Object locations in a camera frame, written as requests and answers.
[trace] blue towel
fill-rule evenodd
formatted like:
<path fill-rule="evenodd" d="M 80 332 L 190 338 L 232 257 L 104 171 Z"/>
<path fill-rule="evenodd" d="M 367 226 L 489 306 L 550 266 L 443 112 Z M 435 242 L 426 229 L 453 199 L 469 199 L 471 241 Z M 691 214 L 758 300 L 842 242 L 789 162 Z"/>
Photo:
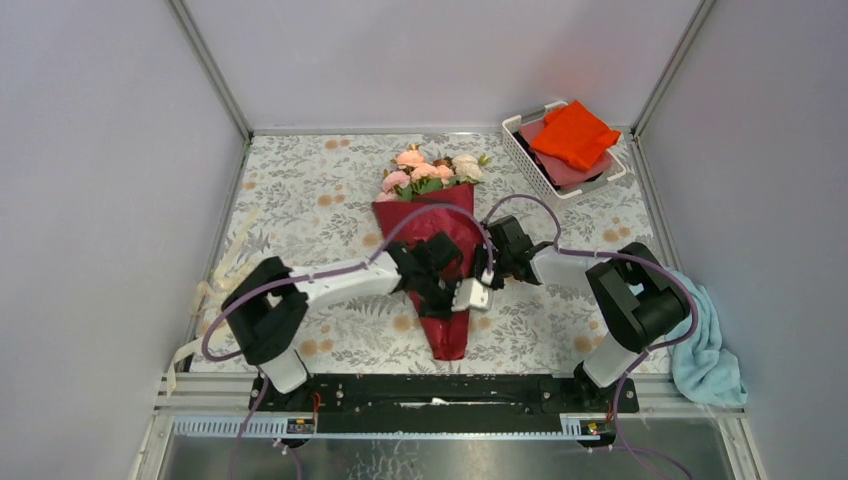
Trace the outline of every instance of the blue towel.
<path fill-rule="evenodd" d="M 716 406 L 741 406 L 748 391 L 739 378 L 736 355 L 721 348 L 718 313 L 707 290 L 695 285 L 680 272 L 669 269 L 695 298 L 698 329 L 683 343 L 671 348 L 671 374 L 680 393 L 696 403 Z M 692 325 L 692 316 L 674 327 L 666 338 L 679 338 Z"/>

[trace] pink carnation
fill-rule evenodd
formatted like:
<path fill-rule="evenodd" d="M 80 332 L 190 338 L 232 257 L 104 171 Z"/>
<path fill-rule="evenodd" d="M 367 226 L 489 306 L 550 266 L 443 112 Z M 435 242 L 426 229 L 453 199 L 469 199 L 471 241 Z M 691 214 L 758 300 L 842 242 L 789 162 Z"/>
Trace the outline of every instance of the pink carnation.
<path fill-rule="evenodd" d="M 436 167 L 436 176 L 442 179 L 442 183 L 447 185 L 450 177 L 453 176 L 453 170 L 446 165 L 439 165 Z"/>
<path fill-rule="evenodd" d="M 407 150 L 395 158 L 395 162 L 397 162 L 399 168 L 415 167 L 425 161 L 427 161 L 427 159 L 424 158 L 424 155 L 421 155 L 421 152 L 418 150 Z"/>
<path fill-rule="evenodd" d="M 383 191 L 391 192 L 395 186 L 406 188 L 409 186 L 409 175 L 406 172 L 397 171 L 390 173 L 383 179 Z"/>
<path fill-rule="evenodd" d="M 377 200 L 375 200 L 375 201 L 377 201 L 377 202 L 392 202 L 392 201 L 397 200 L 397 198 L 398 198 L 397 194 L 394 193 L 394 192 L 389 192 L 389 193 L 380 192 L 380 194 L 377 195 Z"/>
<path fill-rule="evenodd" d="M 439 169 L 429 163 L 420 163 L 412 171 L 412 181 L 417 182 L 422 178 L 435 178 L 439 176 Z"/>

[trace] orange cloth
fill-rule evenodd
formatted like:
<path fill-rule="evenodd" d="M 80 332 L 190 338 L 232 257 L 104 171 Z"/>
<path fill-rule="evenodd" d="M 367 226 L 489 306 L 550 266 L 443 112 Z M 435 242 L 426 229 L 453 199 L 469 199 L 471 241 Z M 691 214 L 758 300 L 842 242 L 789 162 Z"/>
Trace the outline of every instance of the orange cloth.
<path fill-rule="evenodd" d="M 572 102 L 545 116 L 545 129 L 530 148 L 558 158 L 571 168 L 589 171 L 621 132 L 610 130 L 580 102 Z"/>

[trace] red wrapping paper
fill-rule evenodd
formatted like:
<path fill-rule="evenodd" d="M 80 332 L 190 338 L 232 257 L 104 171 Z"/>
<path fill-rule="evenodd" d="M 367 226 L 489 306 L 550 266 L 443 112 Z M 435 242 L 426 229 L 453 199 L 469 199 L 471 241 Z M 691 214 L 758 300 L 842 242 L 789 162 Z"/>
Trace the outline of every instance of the red wrapping paper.
<path fill-rule="evenodd" d="M 389 234 L 407 215 L 433 203 L 451 203 L 472 215 L 474 214 L 474 186 L 471 184 L 458 185 L 445 190 L 419 195 L 411 202 L 376 202 L 374 215 L 383 236 Z M 471 271 L 474 249 L 483 238 L 474 223 L 459 213 L 448 210 L 434 210 L 425 213 L 408 223 L 394 241 L 407 242 L 410 246 L 419 241 L 427 241 L 439 231 L 443 231 L 462 250 L 463 277 Z M 410 293 L 409 298 L 415 304 L 416 310 L 421 302 L 419 296 Z M 450 320 L 421 317 L 421 327 L 427 335 L 430 349 L 436 360 L 461 360 L 465 356 L 465 346 L 468 343 L 468 311 L 455 313 Z"/>

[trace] floral tablecloth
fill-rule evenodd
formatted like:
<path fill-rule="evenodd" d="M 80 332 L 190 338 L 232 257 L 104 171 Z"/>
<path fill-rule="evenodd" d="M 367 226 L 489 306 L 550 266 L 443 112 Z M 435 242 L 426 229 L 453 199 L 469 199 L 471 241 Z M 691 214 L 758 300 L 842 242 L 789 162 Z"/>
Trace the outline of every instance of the floral tablecloth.
<path fill-rule="evenodd" d="M 371 202 L 383 169 L 410 143 L 421 144 L 431 159 L 463 152 L 489 154 L 486 178 L 475 187 L 478 218 L 505 195 L 535 195 L 501 146 L 499 134 L 257 136 L 224 251 L 240 231 L 246 237 L 241 235 L 244 241 L 227 259 L 231 264 L 225 265 L 224 280 L 207 296 L 198 331 L 205 331 L 220 312 L 227 290 L 266 257 L 308 265 L 371 253 L 382 240 Z M 626 140 L 613 148 L 632 171 Z M 610 250 L 636 240 L 658 251 L 632 173 L 554 210 L 563 224 L 564 246 Z M 495 218 L 507 214 L 515 215 L 535 242 L 553 237 L 554 227 L 538 205 L 514 200 Z M 590 294 L 508 281 L 495 293 L 490 311 L 472 313 L 466 356 L 460 361 L 432 359 L 412 303 L 403 293 L 310 311 L 294 345 L 310 371 L 318 373 L 570 373 L 605 333 Z M 217 353 L 236 348 L 231 336 L 213 345 Z M 194 372 L 251 370 L 242 357 L 211 363 L 196 355 L 191 363 Z M 654 353 L 640 371 L 667 373 L 668 353 Z"/>

